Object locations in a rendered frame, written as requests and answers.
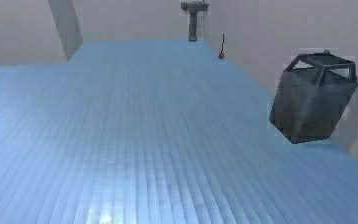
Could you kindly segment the dark grey square bin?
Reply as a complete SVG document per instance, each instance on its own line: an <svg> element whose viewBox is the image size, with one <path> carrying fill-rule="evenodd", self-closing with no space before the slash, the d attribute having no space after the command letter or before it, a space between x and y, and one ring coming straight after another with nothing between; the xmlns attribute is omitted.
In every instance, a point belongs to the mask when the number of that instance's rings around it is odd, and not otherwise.
<svg viewBox="0 0 358 224"><path fill-rule="evenodd" d="M357 87L353 61L299 54L282 72L269 121L293 144L327 139Z"/></svg>

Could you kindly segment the grey pedestal sink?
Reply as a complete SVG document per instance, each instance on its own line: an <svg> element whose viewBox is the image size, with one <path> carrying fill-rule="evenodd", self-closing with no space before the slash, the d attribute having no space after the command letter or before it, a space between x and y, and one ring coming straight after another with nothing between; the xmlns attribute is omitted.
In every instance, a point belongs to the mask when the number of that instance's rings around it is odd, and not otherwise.
<svg viewBox="0 0 358 224"><path fill-rule="evenodd" d="M197 41L197 14L199 12L205 12L208 10L209 4L204 1L190 1L190 2L181 2L180 8L188 12L190 15L189 22L189 42Z"/></svg>

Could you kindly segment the red toilet plunger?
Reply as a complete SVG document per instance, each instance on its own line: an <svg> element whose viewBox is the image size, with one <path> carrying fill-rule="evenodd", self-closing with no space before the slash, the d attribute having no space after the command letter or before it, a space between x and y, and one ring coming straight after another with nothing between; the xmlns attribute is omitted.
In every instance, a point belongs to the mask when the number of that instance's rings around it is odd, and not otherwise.
<svg viewBox="0 0 358 224"><path fill-rule="evenodd" d="M220 60L224 59L224 43L225 43L225 34L222 34L222 42L221 42L221 48L220 48L220 52L218 55L218 58Z"/></svg>

